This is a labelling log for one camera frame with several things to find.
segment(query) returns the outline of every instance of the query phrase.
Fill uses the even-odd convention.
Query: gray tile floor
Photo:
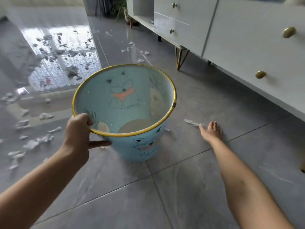
[[[93,50],[84,44],[90,30],[95,32]],[[60,32],[68,49],[85,52],[87,57],[64,54],[55,62],[43,60],[41,67],[33,67],[42,56],[33,46],[36,38],[53,34],[55,39],[49,43],[58,47]],[[130,41],[135,46],[122,53]],[[140,51],[150,55],[144,57]],[[157,35],[143,26],[130,29],[113,19],[87,17],[83,7],[14,7],[9,21],[0,23],[0,94],[21,86],[30,92],[14,104],[0,103],[0,138],[4,139],[0,191],[60,147],[63,131],[54,134],[50,145],[27,153],[16,169],[8,170],[12,161],[7,153],[26,143],[18,139],[20,135],[35,139],[47,130],[65,127],[75,88],[82,82],[66,79],[66,66],[77,66],[84,79],[101,68],[137,63],[139,58],[167,73],[177,88],[177,107],[167,126],[171,131],[161,138],[159,153],[138,163],[121,159],[110,148],[93,149],[88,163],[34,228],[238,228],[226,204],[215,155],[198,128],[186,124],[185,118],[205,125],[217,121],[228,146],[268,186],[296,228],[305,228],[305,174],[299,170],[305,158],[303,121],[193,54],[176,71],[174,46],[158,42]],[[92,66],[86,70],[89,61]],[[48,79],[51,82],[41,87],[41,81]],[[46,97],[52,99],[50,104],[45,103]],[[16,132],[13,125],[23,119],[23,108],[30,110],[25,119],[33,128]],[[55,117],[40,121],[41,112]]]

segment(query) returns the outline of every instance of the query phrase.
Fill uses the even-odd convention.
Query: gold rim
[[[173,81],[170,79],[170,77],[168,75],[166,75],[163,71],[155,68],[155,67],[152,67],[152,66],[148,66],[148,65],[143,65],[143,64],[134,64],[134,63],[131,63],[131,64],[120,64],[120,65],[114,65],[114,66],[109,66],[109,67],[106,67],[104,69],[101,69],[95,73],[93,73],[92,75],[90,75],[87,79],[84,80],[84,82],[82,82],[79,87],[77,88],[74,96],[73,96],[73,100],[72,100],[72,111],[73,111],[73,115],[74,117],[77,116],[77,113],[75,111],[75,98],[77,96],[77,93],[78,91],[80,90],[80,88],[82,87],[82,85],[88,81],[91,77],[93,77],[94,75],[98,74],[99,72],[101,71],[104,71],[104,70],[107,70],[107,69],[111,69],[113,67],[116,67],[116,66],[127,66],[127,65],[132,65],[132,66],[147,66],[147,67],[150,67],[150,68],[153,68],[153,69],[156,69],[157,71],[161,72],[163,75],[165,75],[166,78],[168,78],[168,80],[170,81],[170,83],[172,84],[173,86],[173,103],[172,103],[172,106],[171,108],[169,109],[169,111],[166,113],[166,115],[161,119],[159,120],[158,122],[154,123],[153,125],[151,125],[150,127],[148,128],[145,128],[145,129],[142,129],[142,130],[139,130],[139,131],[135,131],[135,132],[128,132],[128,133],[110,133],[110,132],[102,132],[102,131],[98,131],[98,130],[95,130],[95,129],[92,129],[90,128],[90,131],[95,133],[95,134],[98,134],[98,135],[102,135],[102,136],[109,136],[109,137],[127,137],[127,136],[136,136],[136,135],[139,135],[139,134],[142,134],[142,133],[145,133],[145,132],[148,132],[156,127],[158,127],[160,124],[162,124],[169,116],[170,114],[172,113],[173,109],[176,107],[176,99],[177,99],[177,93],[176,93],[176,88],[175,88],[175,85],[173,84]]]

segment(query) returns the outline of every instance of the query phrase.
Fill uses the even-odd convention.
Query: gold knob
[[[267,75],[267,73],[265,73],[264,71],[258,71],[258,72],[255,74],[255,76],[256,76],[258,79],[264,78],[266,75]]]
[[[292,35],[295,35],[296,29],[292,27],[288,27],[284,30],[283,38],[290,38]]]

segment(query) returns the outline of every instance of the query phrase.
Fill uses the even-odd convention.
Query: green plant
[[[116,1],[112,5],[112,14],[116,16],[115,20],[117,21],[120,18],[120,15],[124,15],[124,10],[127,8],[126,0]]]

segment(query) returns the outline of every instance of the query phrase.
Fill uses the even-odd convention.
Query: cartoon dog drawing
[[[129,109],[141,105],[142,101],[133,87],[133,81],[125,75],[124,71],[116,78],[106,81],[110,84],[112,98],[109,100],[109,105],[112,108]]]
[[[160,128],[153,135],[146,138],[137,138],[134,141],[137,143],[134,148],[137,148],[140,152],[140,156],[148,156],[156,150],[156,145],[158,144]]]

